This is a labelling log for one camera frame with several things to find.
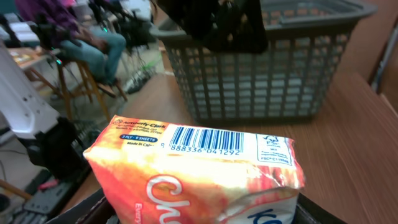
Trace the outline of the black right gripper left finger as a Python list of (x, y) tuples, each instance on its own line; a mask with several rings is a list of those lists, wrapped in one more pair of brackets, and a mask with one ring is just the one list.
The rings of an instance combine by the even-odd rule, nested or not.
[(104, 196), (103, 189), (99, 189), (46, 224), (106, 224), (115, 214), (114, 208)]

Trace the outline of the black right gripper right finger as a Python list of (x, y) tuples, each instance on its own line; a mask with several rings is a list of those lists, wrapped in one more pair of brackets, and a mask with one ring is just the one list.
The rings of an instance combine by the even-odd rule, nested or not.
[(346, 224), (346, 222), (327, 212), (315, 202), (299, 193), (294, 224)]

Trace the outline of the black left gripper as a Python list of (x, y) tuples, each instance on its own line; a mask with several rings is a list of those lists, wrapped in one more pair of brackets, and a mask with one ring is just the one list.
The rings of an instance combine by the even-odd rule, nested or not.
[(262, 53), (268, 48), (259, 0), (158, 0), (157, 5), (211, 51)]

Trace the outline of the small orange box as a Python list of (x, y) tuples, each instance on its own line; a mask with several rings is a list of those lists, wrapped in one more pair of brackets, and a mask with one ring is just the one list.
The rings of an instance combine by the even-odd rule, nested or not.
[(115, 116), (83, 153), (122, 223), (292, 223), (293, 140)]

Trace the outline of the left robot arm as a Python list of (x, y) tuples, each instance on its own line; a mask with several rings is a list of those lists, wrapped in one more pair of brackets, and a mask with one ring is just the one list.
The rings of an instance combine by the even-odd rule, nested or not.
[[(156, 3), (213, 52), (259, 54), (268, 48), (259, 1)], [(74, 124), (41, 98), (5, 45), (1, 46), (1, 113), (27, 148), (31, 163), (47, 168), (58, 179), (86, 170), (86, 161), (72, 146), (82, 144)]]

